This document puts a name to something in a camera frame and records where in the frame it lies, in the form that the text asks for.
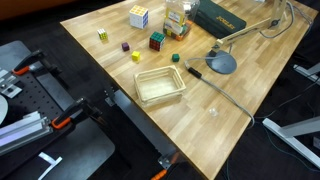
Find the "green cube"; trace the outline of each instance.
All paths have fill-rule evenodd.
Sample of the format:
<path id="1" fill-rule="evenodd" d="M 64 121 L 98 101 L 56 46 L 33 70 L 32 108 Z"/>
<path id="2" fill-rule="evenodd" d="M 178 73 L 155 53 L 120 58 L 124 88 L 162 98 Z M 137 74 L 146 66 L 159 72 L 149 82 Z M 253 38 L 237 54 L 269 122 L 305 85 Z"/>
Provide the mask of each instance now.
<path id="1" fill-rule="evenodd" d="M 179 62 L 180 56 L 179 54 L 172 54 L 172 61 L 173 62 Z"/>

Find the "yellow cube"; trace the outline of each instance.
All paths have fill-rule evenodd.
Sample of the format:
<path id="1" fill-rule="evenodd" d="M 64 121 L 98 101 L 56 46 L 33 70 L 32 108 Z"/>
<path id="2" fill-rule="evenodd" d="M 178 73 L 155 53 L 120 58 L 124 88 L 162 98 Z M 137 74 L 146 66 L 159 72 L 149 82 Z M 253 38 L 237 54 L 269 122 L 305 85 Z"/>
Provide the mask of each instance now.
<path id="1" fill-rule="evenodd" d="M 138 63 L 140 61 L 140 52 L 133 51 L 132 53 L 132 61 Z"/>

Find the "black floor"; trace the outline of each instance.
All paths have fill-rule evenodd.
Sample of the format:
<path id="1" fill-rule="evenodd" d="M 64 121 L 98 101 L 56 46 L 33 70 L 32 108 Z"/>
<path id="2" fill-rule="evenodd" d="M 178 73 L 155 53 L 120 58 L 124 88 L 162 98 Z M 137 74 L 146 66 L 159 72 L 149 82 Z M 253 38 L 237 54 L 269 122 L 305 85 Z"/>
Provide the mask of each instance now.
<path id="1" fill-rule="evenodd" d="M 30 50 L 41 48 L 47 52 L 49 61 L 63 70 L 60 76 L 67 84 L 71 96 L 75 99 L 86 96 L 104 112 L 103 117 L 109 125 L 105 133 L 115 143 L 117 150 L 90 179 L 150 179 L 161 170 L 161 166 L 157 163 L 160 154 L 119 107 L 106 105 L 103 73 L 59 24 L 60 21 L 112 3 L 114 2 L 102 0 L 80 1 L 0 22 L 0 45 L 21 40 Z M 319 9 L 319 3 L 312 1 L 305 3 Z M 314 85 L 304 92 L 312 82 L 292 68 L 293 64 L 308 68 L 319 62 L 320 46 L 317 45 L 319 42 L 317 33 L 320 29 L 319 16 L 316 19 L 311 32 L 300 43 L 296 53 L 256 113 L 256 117 L 266 116 L 277 109 L 269 118 L 283 126 L 319 115 L 319 86 Z M 301 92 L 304 93 L 299 98 L 277 108 L 281 103 Z M 276 136 L 268 134 L 260 123 L 262 120 L 257 119 L 254 128 L 243 134 L 216 179 L 228 179 L 228 177 L 230 179 L 320 179 L 320 170 Z M 298 139 L 314 153 L 320 155 L 320 150 L 312 146 L 314 135 L 317 134 L 299 136 Z M 286 153 L 275 148 L 269 137 L 274 145 Z M 189 163 L 181 163 L 172 166 L 164 179 L 198 180 L 202 177 Z"/>

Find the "clear plastic container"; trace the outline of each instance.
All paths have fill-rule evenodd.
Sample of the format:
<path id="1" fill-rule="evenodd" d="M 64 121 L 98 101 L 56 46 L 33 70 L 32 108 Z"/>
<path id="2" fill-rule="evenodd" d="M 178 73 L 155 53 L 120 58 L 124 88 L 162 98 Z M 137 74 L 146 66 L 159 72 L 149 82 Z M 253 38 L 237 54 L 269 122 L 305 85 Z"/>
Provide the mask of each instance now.
<path id="1" fill-rule="evenodd" d="M 200 0 L 166 0 L 164 34 L 182 40 L 190 31 Z"/>

